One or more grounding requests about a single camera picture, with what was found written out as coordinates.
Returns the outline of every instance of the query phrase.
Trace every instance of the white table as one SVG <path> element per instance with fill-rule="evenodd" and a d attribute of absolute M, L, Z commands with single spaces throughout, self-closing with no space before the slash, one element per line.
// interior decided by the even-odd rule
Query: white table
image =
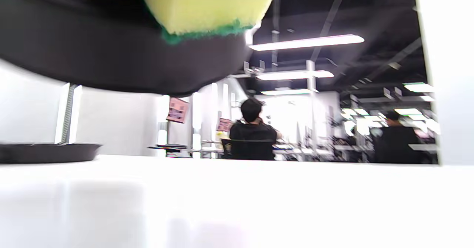
<path fill-rule="evenodd" d="M 473 179 L 466 166 L 120 155 L 0 165 L 0 247 L 474 247 Z"/>
<path fill-rule="evenodd" d="M 437 145 L 436 144 L 408 144 L 413 150 L 415 151 L 428 151 L 428 152 L 436 152 Z M 368 150 L 366 147 L 359 147 L 357 145 L 334 145 L 334 148 L 339 151 L 365 151 Z"/>

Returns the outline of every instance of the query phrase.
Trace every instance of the black hair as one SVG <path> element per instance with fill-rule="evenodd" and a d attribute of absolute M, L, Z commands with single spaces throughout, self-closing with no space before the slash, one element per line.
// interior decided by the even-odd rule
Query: black hair
<path fill-rule="evenodd" d="M 262 106 L 263 104 L 255 98 L 245 100 L 240 106 L 240 111 L 242 112 L 244 120 L 247 123 L 254 122 L 262 112 Z"/>
<path fill-rule="evenodd" d="M 398 121 L 400 119 L 400 114 L 396 113 L 395 111 L 388 111 L 385 116 L 388 120 L 395 120 Z"/>

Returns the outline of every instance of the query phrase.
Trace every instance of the black tray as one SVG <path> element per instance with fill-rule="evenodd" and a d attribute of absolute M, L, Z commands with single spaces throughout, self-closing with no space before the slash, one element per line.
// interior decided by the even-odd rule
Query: black tray
<path fill-rule="evenodd" d="M 91 161 L 98 144 L 4 144 L 0 145 L 2 164 L 38 164 Z"/>
<path fill-rule="evenodd" d="M 243 34 L 170 45 L 142 0 L 0 0 L 0 58 L 43 76 L 188 96 L 242 69 Z"/>

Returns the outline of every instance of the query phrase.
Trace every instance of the office chair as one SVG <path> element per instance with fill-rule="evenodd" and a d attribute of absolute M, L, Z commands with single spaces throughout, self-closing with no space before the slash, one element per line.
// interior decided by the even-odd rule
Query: office chair
<path fill-rule="evenodd" d="M 274 160 L 274 140 L 221 139 L 225 159 Z"/>

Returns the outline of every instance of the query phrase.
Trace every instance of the pink sign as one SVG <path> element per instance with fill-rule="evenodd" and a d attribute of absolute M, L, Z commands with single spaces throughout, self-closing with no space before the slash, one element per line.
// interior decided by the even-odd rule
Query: pink sign
<path fill-rule="evenodd" d="M 170 98 L 170 110 L 166 120 L 175 123 L 184 123 L 186 111 L 188 111 L 189 103 L 179 98 Z"/>
<path fill-rule="evenodd" d="M 230 127 L 232 127 L 232 120 L 219 118 L 219 126 L 217 127 L 217 131 L 230 131 Z"/>

